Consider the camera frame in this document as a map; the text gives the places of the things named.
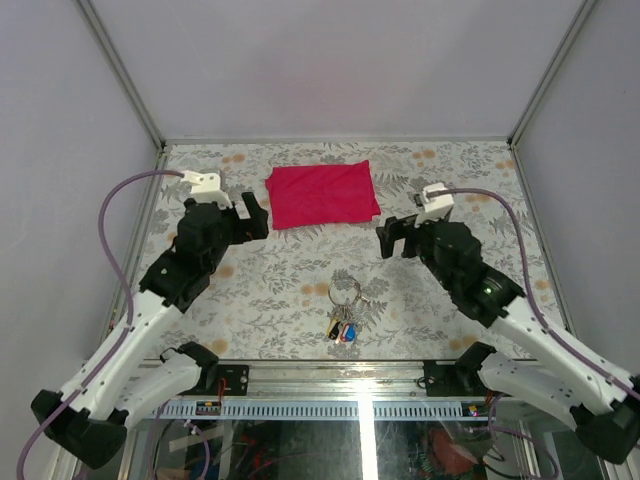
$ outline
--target key ring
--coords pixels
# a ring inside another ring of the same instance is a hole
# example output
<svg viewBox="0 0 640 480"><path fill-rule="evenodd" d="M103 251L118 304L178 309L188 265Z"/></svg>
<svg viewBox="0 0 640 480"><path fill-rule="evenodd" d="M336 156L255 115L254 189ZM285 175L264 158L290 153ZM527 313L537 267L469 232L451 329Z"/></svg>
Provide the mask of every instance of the key ring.
<svg viewBox="0 0 640 480"><path fill-rule="evenodd" d="M346 290L350 290L351 288L355 288L356 289L356 296L353 298L353 300L351 302L338 303L331 296L331 288L333 288L336 285L337 282L345 281L345 280L349 280L351 282L351 286L348 287ZM362 296L362 285L360 285L360 282L358 282L351 275L347 275L346 277L341 277L341 278L338 278L338 279L332 279L331 283L329 284L329 292L328 293L329 293L329 300L331 300L331 303L333 303L336 307L353 307L356 303L358 303L358 300L362 300L365 303L369 303L369 300Z"/></svg>

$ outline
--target keychain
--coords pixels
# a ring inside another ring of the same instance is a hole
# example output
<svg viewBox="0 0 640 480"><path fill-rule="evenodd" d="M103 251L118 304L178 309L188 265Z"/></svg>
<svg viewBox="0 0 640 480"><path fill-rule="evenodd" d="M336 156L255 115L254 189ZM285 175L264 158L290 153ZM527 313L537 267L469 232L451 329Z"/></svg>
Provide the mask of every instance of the keychain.
<svg viewBox="0 0 640 480"><path fill-rule="evenodd" d="M370 300L362 295L362 287L352 276L340 278L339 281L347 280L351 282L350 288L355 288L356 295L351 301L345 303L338 303L331 295L331 289L335 286L336 280L332 280L329 285L329 300L333 303L334 308L331 312L331 320L329 321L329 328L327 329L327 336L331 340L335 340L336 343L340 342L353 342L356 339L356 327L352 323L353 313L352 308L362 301L369 303Z"/></svg>

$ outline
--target black plastic part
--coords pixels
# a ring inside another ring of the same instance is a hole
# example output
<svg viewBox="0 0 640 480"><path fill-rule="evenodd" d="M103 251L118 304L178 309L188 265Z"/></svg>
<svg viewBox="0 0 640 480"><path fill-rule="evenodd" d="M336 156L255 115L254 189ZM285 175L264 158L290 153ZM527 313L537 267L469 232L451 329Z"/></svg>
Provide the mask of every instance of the black plastic part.
<svg viewBox="0 0 640 480"><path fill-rule="evenodd" d="M198 383L191 390L183 392L185 396L218 396L220 381L224 378L225 397L244 397L249 388L249 365L218 365L215 377L208 387Z"/></svg>
<svg viewBox="0 0 640 480"><path fill-rule="evenodd" d="M631 379L634 390L640 392L640 378ZM621 465L640 440L640 402L627 396L615 402L613 411L593 415L583 405L573 407L576 436L582 444L607 462Z"/></svg>
<svg viewBox="0 0 640 480"><path fill-rule="evenodd" d="M225 379L225 397L244 397L249 388L249 365L220 365L218 378Z"/></svg>
<svg viewBox="0 0 640 480"><path fill-rule="evenodd" d="M418 256L460 312L486 328L524 296L515 282L482 261L481 243L466 225L443 219L415 228L415 219L391 217L376 229L382 258L392 256L395 242L404 239L402 256Z"/></svg>
<svg viewBox="0 0 640 480"><path fill-rule="evenodd" d="M178 353L192 358L202 371L200 379L194 387L198 391L211 392L216 387L218 375L218 356L206 347L196 342L187 342L177 349Z"/></svg>
<svg viewBox="0 0 640 480"><path fill-rule="evenodd" d="M220 210L216 202L184 202L185 215L170 249L149 267L140 290L151 290L182 313L208 286L229 245L267 238L269 214L260 208L253 193L242 199L250 218L240 219L234 208Z"/></svg>
<svg viewBox="0 0 640 480"><path fill-rule="evenodd" d="M477 375L464 372L461 377L457 364L425 360L422 368L428 397L479 397L489 392Z"/></svg>
<svg viewBox="0 0 640 480"><path fill-rule="evenodd" d="M478 377L482 362L496 351L491 345L475 342L456 361L457 377L466 391L475 391L479 388L478 385L482 385Z"/></svg>
<svg viewBox="0 0 640 480"><path fill-rule="evenodd" d="M31 410L38 423L44 422L60 406L60 398L60 393L48 390L41 390L36 395L31 402ZM96 469L111 460L124 444L127 429L114 421L123 422L126 414L106 421L91 420L88 416L86 410L76 412L67 407L44 433L89 468Z"/></svg>

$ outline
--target wire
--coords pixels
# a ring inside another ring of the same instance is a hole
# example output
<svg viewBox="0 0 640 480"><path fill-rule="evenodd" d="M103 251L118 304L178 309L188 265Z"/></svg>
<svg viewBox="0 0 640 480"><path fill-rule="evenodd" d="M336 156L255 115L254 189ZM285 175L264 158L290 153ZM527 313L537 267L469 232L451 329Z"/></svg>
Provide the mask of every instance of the wire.
<svg viewBox="0 0 640 480"><path fill-rule="evenodd" d="M162 439L169 431L169 428L171 427L171 425L173 425L175 422L176 422L175 419L168 422L167 425L162 429L162 432L160 432L160 436L158 437L158 440L155 442L156 448L154 449L153 455L151 457L152 459L151 471L155 476L158 476L156 470L157 470L157 464L158 464L158 452L160 451L160 443L162 442Z"/></svg>
<svg viewBox="0 0 640 480"><path fill-rule="evenodd" d="M486 195L488 197L491 197L494 200L497 200L509 214L511 222L513 223L513 228L515 229L515 232L516 232L516 238L518 239L518 246L520 248L520 259L522 261L522 275L524 276L524 287L527 292L527 301L531 306L531 310L533 311L533 314L535 315L536 320L538 320L540 325L542 325L542 328L544 328L544 330L551 336L551 338L553 338L556 342L558 342L561 347L563 347L567 352L569 352L575 358L580 360L584 365L586 365L591 370L595 371L596 373L604 377L608 382L613 383L616 387L620 388L625 393L627 393L627 395L630 395L636 400L640 401L640 393L634 391L633 388L628 387L623 381L619 380L618 378L615 378L612 374L607 372L600 365L592 362L586 356L580 353L578 350L576 350L571 345L569 345L569 343L567 343L553 328L551 328L551 325L549 324L549 322L547 322L547 320L544 318L544 315L538 308L538 305L533 296L533 288L531 287L531 279L529 278L529 265L527 261L527 253L525 251L524 238L522 236L522 229L520 228L520 223L518 222L518 218L516 217L516 214L513 211L513 208L511 208L511 205L509 205L509 203L503 197L501 197L495 192L484 190L482 188L450 188L447 190L438 190L435 192L428 192L427 198L439 197L441 195L459 194L459 193L471 193L471 194Z"/></svg>
<svg viewBox="0 0 640 480"><path fill-rule="evenodd" d="M278 457L278 458L274 458L272 460L267 460L264 464L260 465L258 468L256 468L254 471L252 471L249 475L247 475L247 478L251 478L253 477L256 473L258 473L259 471L270 467L271 465L274 465L276 463L282 462L283 460L289 460L291 458L299 458L299 457L310 457L310 456L315 456L315 455L333 455L336 453L344 453L342 450L328 450L325 452L305 452L305 453L295 453L293 455L285 455L284 457ZM394 456L398 456L401 454L410 454L413 455L414 453L420 453L420 451L418 450L417 452L414 452L413 450L407 450L407 451L403 451L403 452L394 452L393 455Z"/></svg>
<svg viewBox="0 0 640 480"><path fill-rule="evenodd" d="M220 404L220 415L222 415L222 397L224 397L224 391L227 389L227 379L222 377L218 380L218 403Z"/></svg>
<svg viewBox="0 0 640 480"><path fill-rule="evenodd" d="M151 428L149 429L149 434L147 435L147 441L144 446L145 457L147 457L147 470L151 480L156 480L155 474L155 458L151 456L151 445L155 443L156 430L158 429L158 424L160 423L160 415L164 412L165 407L169 403L169 400L164 402L162 405L158 407L156 410L156 415L153 417L153 422L151 423Z"/></svg>
<svg viewBox="0 0 640 480"><path fill-rule="evenodd" d="M200 435L200 438L202 438L202 443L204 444L205 460L204 460L204 469L202 470L202 474L200 475L199 478L200 480L205 480L205 477L207 476L207 470L209 470L209 462L211 462L211 450L209 449L209 440L207 439L207 437L204 436L204 433L202 433L202 430L196 427L193 423L187 422L186 426L191 427L193 431L196 432L198 435Z"/></svg>
<svg viewBox="0 0 640 480"><path fill-rule="evenodd" d="M507 475L506 473L499 472L491 465L488 465L486 463L483 463L482 466L502 478L507 478L509 480L522 480L523 478L522 475Z"/></svg>
<svg viewBox="0 0 640 480"><path fill-rule="evenodd" d="M129 286L129 282L127 281L127 276L118 265L118 262L113 256L113 253L111 252L111 248L109 248L109 244L107 243L107 238L105 235L105 227L104 227L105 215L107 213L107 207L109 206L109 203L111 202L113 197L124 187L126 187L127 185L137 180L141 180L143 178L155 177L155 176L161 176L161 175L172 175L177 177L184 177L184 174L176 170L153 170L150 172L143 172L143 173L134 175L132 177L129 177L126 180L123 180L122 182L120 182L115 187L113 187L113 189L111 189L111 191L107 194L107 196L103 200L102 206L100 207L100 213L98 214L98 235L100 236L100 244L102 245L102 249L104 250L104 253L107 256L107 260L109 261L111 268L113 269L116 276L118 277L118 282L120 283L120 286L122 287L122 290L125 295L126 304L127 304L127 320L126 320L127 326L131 326L131 324L133 323L133 308L134 308L133 293L131 292L131 287ZM93 370L91 370L91 372L89 372L89 374L81 382L80 387L76 391L71 393L69 397L64 402L62 402L58 406L58 408L56 408L53 411L53 413L51 413L40 424L40 426L36 428L36 430L31 434L31 436L25 443L24 447L22 448L22 451L20 452L20 456L18 457L18 464L16 466L16 477L18 478L18 480L25 480L24 467L27 461L27 456L29 455L29 452L33 448L33 445L36 443L36 440L40 437L40 435L44 433L44 431L47 428L49 428L49 426L55 421L55 419L58 418L60 414L69 405L71 405L76 398L78 398L78 396L82 393L82 391L84 391L87 388L87 386L96 377L96 375L100 373L100 371L109 362L109 360L113 358L113 356L116 354L118 349L124 343L125 338L127 337L129 331L130 330L128 328L125 328L122 331L122 333L120 334L116 342L113 344L113 346L109 349L109 351L104 356L104 358L98 362L98 364L93 368Z"/></svg>
<svg viewBox="0 0 640 480"><path fill-rule="evenodd" d="M492 446L492 447L489 449L489 451L491 451L491 450L493 450L493 449L495 449L495 445L494 445L494 446ZM502 454L500 454L500 453L498 453L498 452L496 452L496 453L497 453L498 455L500 455L500 456L499 456L499 457L495 457L495 456L493 456L493 455L489 455L489 453L487 452L487 453L485 454L485 457L490 458L491 460L495 460L496 462L504 462L504 461L506 461L506 458L504 458L504 456L503 456Z"/></svg>
<svg viewBox="0 0 640 480"><path fill-rule="evenodd" d="M491 403L491 408L489 409L489 421L488 421L488 426L487 427L480 427L478 429L474 429L474 430L488 430L489 434L491 435L491 438L494 441L493 447L495 448L496 452L505 459L506 463L510 464L514 469L516 469L518 472L520 472L523 475L528 476L529 478L533 479L533 480L555 480L556 478L558 478L560 476L560 467L558 466L558 463L556 462L556 459L553 457L553 455L551 454L551 452L549 452L549 450L547 450L547 447L533 439L532 437L525 435L522 432L518 432L517 430L513 430L510 428L506 428L506 427L496 427L494 425L495 423L495 419L496 419L496 410L498 408L498 402L505 397L504 393L500 393L496 396L495 400ZM500 450L500 447L498 445L497 442L497 438L496 438L496 432L498 433L506 433L508 435L512 435L516 438L521 438L523 440L527 440L529 442L531 442L531 444L534 446L534 448L536 449L536 451L538 452L542 452L551 462L551 466L553 467L553 474L550 477L539 477L537 475L532 474L531 472L528 472L522 468L520 468L520 466L518 465L518 462L516 460L514 460L513 458L509 458L507 455L504 454L503 451Z"/></svg>

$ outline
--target white plastic part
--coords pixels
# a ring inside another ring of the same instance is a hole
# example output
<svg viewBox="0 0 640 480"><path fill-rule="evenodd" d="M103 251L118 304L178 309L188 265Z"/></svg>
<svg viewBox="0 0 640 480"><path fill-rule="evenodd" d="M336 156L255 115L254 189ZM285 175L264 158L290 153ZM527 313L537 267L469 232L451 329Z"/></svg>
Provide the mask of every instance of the white plastic part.
<svg viewBox="0 0 640 480"><path fill-rule="evenodd" d="M180 310L174 306L164 306L163 301L162 297L149 290L134 296L133 328L118 352L96 375L86 390L71 403L71 408L76 412L86 408L90 412L89 418L94 420L106 420L109 417L122 388L129 381L132 371L143 360L149 347L171 323L182 316ZM62 400L81 388L82 381L105 357L125 328L128 327L126 318L123 318L82 370L62 386Z"/></svg>
<svg viewBox="0 0 640 480"><path fill-rule="evenodd" d="M563 380L591 413L600 415L610 412L612 410L611 403L614 400L622 402L627 397L624 390L612 385L607 381L608 379L584 365L551 338L535 318L526 298L516 298L506 310L509 315L505 318L498 317L491 325L491 330L525 348L534 358ZM628 371L608 362L563 328L554 325L553 322L550 322L550 329L593 363L602 366L629 388L633 388L630 380L631 374Z"/></svg>
<svg viewBox="0 0 640 480"><path fill-rule="evenodd" d="M176 354L152 373L127 384L115 405L129 412L124 426L137 425L170 398L195 387L201 372L191 357Z"/></svg>
<svg viewBox="0 0 640 480"><path fill-rule="evenodd" d="M427 193L437 192L441 190L447 190L447 187L443 183L434 183L433 185L427 185L422 189L420 193L420 202L422 203L423 211L416 217L415 227L419 227L424 222L432 220L440 220L447 216L447 214L453 208L453 195L440 195L435 198L428 198Z"/></svg>
<svg viewBox="0 0 640 480"><path fill-rule="evenodd" d="M576 422L570 409L581 402L573 390L557 378L499 352L482 362L478 376L488 389L522 399L575 430Z"/></svg>
<svg viewBox="0 0 640 480"><path fill-rule="evenodd" d="M198 173L191 170L183 170L184 177L181 181L191 185L191 196L198 203L216 202L220 209L232 208L233 204L224 191L222 191L222 179L217 173Z"/></svg>

